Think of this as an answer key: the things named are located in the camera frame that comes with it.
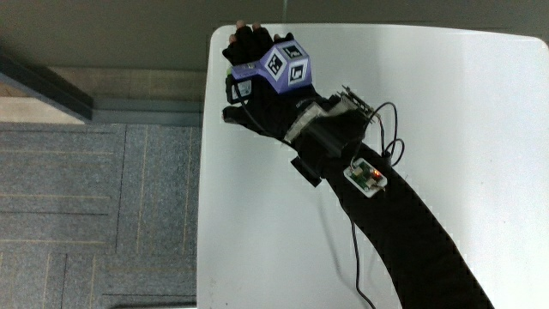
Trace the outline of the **person's right hand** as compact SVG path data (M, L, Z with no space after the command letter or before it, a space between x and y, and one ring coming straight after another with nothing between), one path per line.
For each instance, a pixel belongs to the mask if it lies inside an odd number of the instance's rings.
M243 21L237 22L237 30L229 37L229 45L222 55L232 66L249 64L260 60L277 44L290 41L292 34L284 38L272 36L267 28L255 23L247 26ZM226 79L227 101L229 106L222 110L222 118L229 124L240 124L248 130L262 136L273 137L281 142L288 142L287 132L305 111L314 103L321 103L323 98L313 86L291 89L279 94L263 76L250 79L250 94L235 98L239 91L232 85L232 78Z

